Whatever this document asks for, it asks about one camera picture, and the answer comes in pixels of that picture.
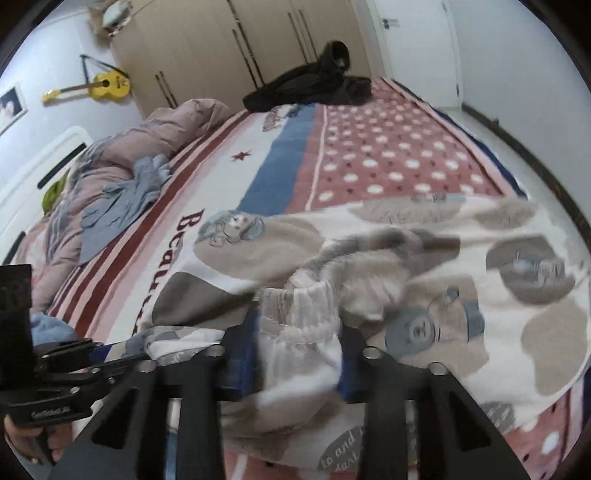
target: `human hand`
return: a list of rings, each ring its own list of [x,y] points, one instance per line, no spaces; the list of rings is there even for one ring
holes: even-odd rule
[[[51,456],[55,462],[59,462],[61,456],[66,451],[66,447],[73,441],[72,424],[64,423],[55,425],[47,429],[47,444],[51,450]],[[9,416],[4,417],[4,432],[11,441],[14,448],[26,458],[36,458],[38,448],[35,445],[35,438],[38,437],[43,429],[22,429],[17,427]]]

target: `green cloth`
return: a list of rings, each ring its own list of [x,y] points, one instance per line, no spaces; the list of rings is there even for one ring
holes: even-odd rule
[[[43,200],[41,201],[43,215],[45,215],[47,212],[51,212],[51,209],[56,204],[57,199],[64,191],[64,187],[66,186],[66,180],[68,179],[69,173],[70,170],[67,170],[66,173],[64,173],[64,176],[60,178],[57,182],[55,182],[51,187],[49,187],[45,192]]]

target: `black jacket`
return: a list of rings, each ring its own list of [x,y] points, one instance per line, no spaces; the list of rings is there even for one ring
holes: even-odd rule
[[[268,112],[286,103],[363,105],[372,97],[371,80],[347,77],[349,49],[341,41],[326,44],[317,62],[296,67],[244,97],[251,112]]]

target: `guitar strap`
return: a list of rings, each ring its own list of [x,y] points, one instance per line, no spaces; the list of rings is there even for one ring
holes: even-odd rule
[[[84,72],[84,80],[85,80],[86,83],[90,83],[90,76],[88,75],[88,65],[87,65],[87,63],[88,63],[89,60],[92,61],[92,62],[94,62],[94,63],[96,63],[96,64],[98,64],[98,65],[101,65],[102,67],[107,67],[107,68],[109,68],[111,70],[114,70],[114,71],[120,73],[121,75],[123,75],[126,78],[129,78],[129,75],[127,73],[125,73],[123,70],[118,69],[117,67],[115,67],[115,66],[113,66],[113,65],[111,65],[109,63],[106,63],[106,62],[104,62],[102,60],[98,60],[98,59],[96,59],[94,57],[91,57],[89,55],[86,55],[84,53],[82,55],[80,55],[80,58],[82,60],[82,71]]]

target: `guitar body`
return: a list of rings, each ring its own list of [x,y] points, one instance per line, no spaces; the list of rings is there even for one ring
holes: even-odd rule
[[[107,73],[99,73],[94,83],[102,82],[105,86],[91,87],[89,88],[90,96],[94,100],[101,100],[107,98],[109,100],[122,100],[131,93],[131,82],[129,79],[119,72],[112,70]]]

